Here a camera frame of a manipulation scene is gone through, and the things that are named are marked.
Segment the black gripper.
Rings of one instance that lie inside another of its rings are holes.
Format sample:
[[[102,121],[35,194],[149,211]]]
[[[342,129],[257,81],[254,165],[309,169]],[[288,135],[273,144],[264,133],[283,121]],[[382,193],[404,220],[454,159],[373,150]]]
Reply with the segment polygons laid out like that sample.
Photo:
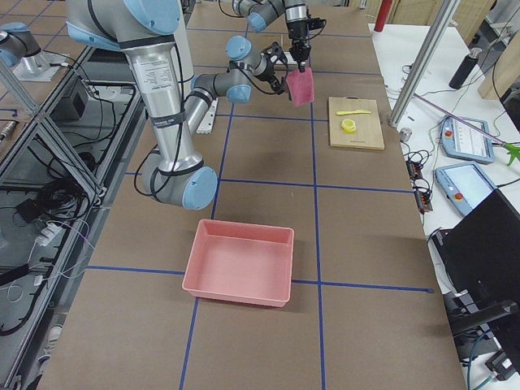
[[[301,54],[300,47],[298,45],[292,45],[289,49],[289,53],[292,57],[293,62],[296,65],[296,69],[301,71]],[[268,59],[261,53],[263,65],[262,72],[259,74],[259,80],[267,82],[274,94],[282,94],[285,92],[284,89],[284,78],[279,80],[275,75],[275,65],[271,64]]]
[[[306,70],[306,64],[311,51],[311,46],[308,43],[309,30],[306,22],[308,19],[291,19],[287,21],[288,37],[291,40],[291,46],[298,45],[300,47],[300,72]]]

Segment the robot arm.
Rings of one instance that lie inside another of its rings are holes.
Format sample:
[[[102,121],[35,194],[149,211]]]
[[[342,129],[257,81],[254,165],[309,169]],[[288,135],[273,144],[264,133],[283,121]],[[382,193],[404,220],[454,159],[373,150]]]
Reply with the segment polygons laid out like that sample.
[[[275,63],[287,59],[277,43],[259,51],[247,38],[234,36],[226,46],[228,69],[193,78],[186,93],[184,69],[191,57],[179,48],[186,42],[183,27],[177,1],[67,2],[67,30],[72,39],[121,52],[128,61],[157,140],[143,165],[146,196],[200,210],[214,199],[218,177],[195,150],[193,134],[216,98],[248,102],[253,79],[267,82],[275,94],[282,94],[284,82],[275,74]]]
[[[298,71],[305,71],[311,50],[311,46],[308,43],[310,14],[305,1],[236,0],[232,1],[232,9],[236,15],[244,16],[249,26],[256,33],[264,31],[279,17],[283,16],[288,30],[288,37],[292,42],[289,53],[295,61]]]

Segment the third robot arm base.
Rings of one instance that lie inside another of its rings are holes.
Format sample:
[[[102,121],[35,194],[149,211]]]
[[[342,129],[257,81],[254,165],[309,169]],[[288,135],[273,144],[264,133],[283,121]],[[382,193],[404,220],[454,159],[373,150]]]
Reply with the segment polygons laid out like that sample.
[[[51,65],[49,56],[21,22],[1,26],[1,60],[20,81],[51,82],[60,67]]]

